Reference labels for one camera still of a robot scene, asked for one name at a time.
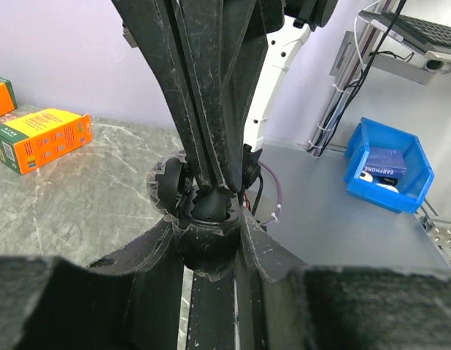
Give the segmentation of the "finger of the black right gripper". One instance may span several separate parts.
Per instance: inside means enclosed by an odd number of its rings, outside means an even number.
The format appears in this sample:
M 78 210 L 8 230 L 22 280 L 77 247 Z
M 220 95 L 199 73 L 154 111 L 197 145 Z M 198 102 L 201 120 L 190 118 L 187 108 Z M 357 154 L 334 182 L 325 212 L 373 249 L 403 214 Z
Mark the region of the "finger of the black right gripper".
M 152 69 L 199 186 L 225 188 L 199 97 L 185 27 L 176 1 L 114 1 L 115 9 Z
M 201 129 L 214 185 L 242 186 L 244 123 L 266 56 L 259 1 L 182 1 Z

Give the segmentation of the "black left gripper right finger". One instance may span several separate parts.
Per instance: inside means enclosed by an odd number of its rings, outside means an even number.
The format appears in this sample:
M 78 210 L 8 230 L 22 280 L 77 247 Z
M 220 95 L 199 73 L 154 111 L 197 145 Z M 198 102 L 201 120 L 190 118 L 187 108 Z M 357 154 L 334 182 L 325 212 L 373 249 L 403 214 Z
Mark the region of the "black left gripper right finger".
M 451 349 L 451 273 L 306 264 L 248 210 L 236 256 L 242 349 Z

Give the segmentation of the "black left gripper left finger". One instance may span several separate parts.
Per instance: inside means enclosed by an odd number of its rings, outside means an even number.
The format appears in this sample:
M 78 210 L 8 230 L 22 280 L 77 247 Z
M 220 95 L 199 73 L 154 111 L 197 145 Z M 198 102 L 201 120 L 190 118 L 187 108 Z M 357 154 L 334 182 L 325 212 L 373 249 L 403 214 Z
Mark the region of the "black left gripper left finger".
M 0 349 L 175 349 L 183 264 L 160 220 L 80 267 L 0 257 Z

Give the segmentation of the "black earbud charging case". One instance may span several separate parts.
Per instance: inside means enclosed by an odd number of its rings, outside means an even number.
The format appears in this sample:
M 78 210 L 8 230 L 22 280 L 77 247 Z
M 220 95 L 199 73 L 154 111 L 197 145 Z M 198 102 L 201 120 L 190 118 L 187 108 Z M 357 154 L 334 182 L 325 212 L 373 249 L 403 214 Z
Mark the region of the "black earbud charging case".
M 156 211 L 171 225 L 175 248 L 186 267 L 212 282 L 227 275 L 242 229 L 236 196 L 201 190 L 183 150 L 158 160 L 147 174 L 146 188 Z

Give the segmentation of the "black clip earbud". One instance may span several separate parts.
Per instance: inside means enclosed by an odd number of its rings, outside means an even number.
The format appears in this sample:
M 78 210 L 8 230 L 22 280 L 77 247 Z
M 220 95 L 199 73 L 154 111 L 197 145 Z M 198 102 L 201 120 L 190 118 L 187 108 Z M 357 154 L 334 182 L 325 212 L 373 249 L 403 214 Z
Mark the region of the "black clip earbud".
M 219 189 L 199 189 L 193 199 L 192 216 L 204 222 L 223 222 L 228 218 L 231 197 Z

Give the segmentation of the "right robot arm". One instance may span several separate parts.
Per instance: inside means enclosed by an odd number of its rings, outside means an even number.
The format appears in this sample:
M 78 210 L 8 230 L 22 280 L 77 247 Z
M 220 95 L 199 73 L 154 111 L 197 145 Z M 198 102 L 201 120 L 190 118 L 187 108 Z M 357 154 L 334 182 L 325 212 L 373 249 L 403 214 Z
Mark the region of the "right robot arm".
M 236 194 L 279 88 L 335 1 L 116 1 L 152 69 L 198 186 Z

